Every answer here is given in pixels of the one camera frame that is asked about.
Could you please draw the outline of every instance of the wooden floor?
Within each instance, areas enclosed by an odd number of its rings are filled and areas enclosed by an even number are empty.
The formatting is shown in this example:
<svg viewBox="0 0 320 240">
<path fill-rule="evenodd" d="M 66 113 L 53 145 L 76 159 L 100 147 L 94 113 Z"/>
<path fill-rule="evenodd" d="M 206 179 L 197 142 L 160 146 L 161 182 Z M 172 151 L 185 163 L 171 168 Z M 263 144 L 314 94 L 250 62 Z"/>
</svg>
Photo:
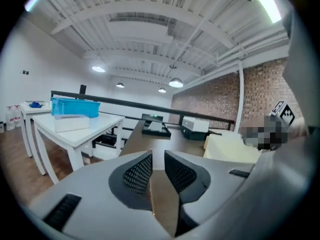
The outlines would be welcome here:
<svg viewBox="0 0 320 240">
<path fill-rule="evenodd" d="M 62 180 L 72 173 L 68 153 L 45 136 L 42 137 L 54 172 L 57 178 Z M 186 144 L 178 147 L 185 149 L 189 145 L 188 150 L 194 150 L 193 155 L 203 156 L 203 142 L 199 141 L 195 144 L 193 142 L 186 142 Z M 88 157 L 87 159 L 90 160 L 91 164 L 102 161 L 95 157 Z M 0 162 L 13 193 L 23 205 L 28 206 L 36 196 L 53 186 L 47 174 L 44 176 L 40 174 L 34 158 L 28 157 L 20 128 L 0 134 Z M 164 170 L 153 171 L 148 189 L 148 198 L 152 203 L 154 217 L 171 236 L 174 236 L 178 221 L 179 196 Z"/>
<path fill-rule="evenodd" d="M 45 136 L 42 137 L 54 172 L 62 180 L 72 173 L 68 153 Z M 90 158 L 91 163 L 100 161 Z M 53 186 L 48 174 L 42 176 L 34 158 L 28 157 L 20 127 L 0 133 L 0 162 L 13 193 L 23 205 L 28 206 L 37 195 Z"/>
</svg>

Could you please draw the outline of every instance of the white ceiling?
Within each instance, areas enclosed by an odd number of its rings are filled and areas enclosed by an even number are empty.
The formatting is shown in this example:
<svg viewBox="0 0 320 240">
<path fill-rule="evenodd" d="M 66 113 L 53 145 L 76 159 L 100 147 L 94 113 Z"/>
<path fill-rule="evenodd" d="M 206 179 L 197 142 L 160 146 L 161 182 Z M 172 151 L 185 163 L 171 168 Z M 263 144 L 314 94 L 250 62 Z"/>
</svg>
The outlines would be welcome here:
<svg viewBox="0 0 320 240">
<path fill-rule="evenodd" d="M 53 38 L 76 43 L 89 65 L 157 85 L 173 77 L 187 84 L 289 42 L 256 0 L 41 0 L 34 13 L 53 25 Z"/>
</svg>

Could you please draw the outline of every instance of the blue plastic bin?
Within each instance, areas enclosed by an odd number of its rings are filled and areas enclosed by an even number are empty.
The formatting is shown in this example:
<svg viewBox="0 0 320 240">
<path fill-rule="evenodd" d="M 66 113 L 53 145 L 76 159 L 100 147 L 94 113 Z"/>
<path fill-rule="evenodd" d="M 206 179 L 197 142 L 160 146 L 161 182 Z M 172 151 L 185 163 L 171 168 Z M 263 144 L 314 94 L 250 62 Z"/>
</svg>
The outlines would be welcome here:
<svg viewBox="0 0 320 240">
<path fill-rule="evenodd" d="M 51 98 L 51 115 L 84 115 L 89 118 L 99 116 L 100 102 L 74 99 L 74 98 Z"/>
</svg>

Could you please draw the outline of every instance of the wooden countertop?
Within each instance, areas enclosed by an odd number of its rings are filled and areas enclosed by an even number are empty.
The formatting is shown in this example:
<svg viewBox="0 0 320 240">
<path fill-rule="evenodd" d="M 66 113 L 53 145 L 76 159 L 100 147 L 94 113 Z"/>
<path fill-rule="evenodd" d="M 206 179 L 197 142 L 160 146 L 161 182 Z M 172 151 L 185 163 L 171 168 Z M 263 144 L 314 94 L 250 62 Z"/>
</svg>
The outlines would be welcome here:
<svg viewBox="0 0 320 240">
<path fill-rule="evenodd" d="M 152 150 L 154 155 L 162 153 L 162 156 L 164 156 L 165 150 L 181 151 L 199 157 L 204 156 L 205 142 L 186 139 L 181 133 L 179 125 L 167 124 L 167 129 L 171 132 L 171 138 L 165 138 L 142 134 L 144 123 L 144 120 L 137 123 L 120 156 L 144 150 Z"/>
</svg>

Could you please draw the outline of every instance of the white bottle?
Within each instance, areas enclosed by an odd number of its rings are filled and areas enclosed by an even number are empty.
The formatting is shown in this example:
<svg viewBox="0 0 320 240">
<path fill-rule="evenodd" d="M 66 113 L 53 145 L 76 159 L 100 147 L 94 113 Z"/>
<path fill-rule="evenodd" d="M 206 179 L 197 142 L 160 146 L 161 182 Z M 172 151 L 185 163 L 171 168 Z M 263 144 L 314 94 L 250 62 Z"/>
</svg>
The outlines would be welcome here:
<svg viewBox="0 0 320 240">
<path fill-rule="evenodd" d="M 14 125 L 15 127 L 21 126 L 20 106 L 14 105 Z"/>
<path fill-rule="evenodd" d="M 15 128 L 15 114 L 12 106 L 7 106 L 7 108 L 5 112 L 6 130 L 11 131 Z"/>
<path fill-rule="evenodd" d="M 0 121 L 0 134 L 3 134 L 5 132 L 4 122 Z"/>
</svg>

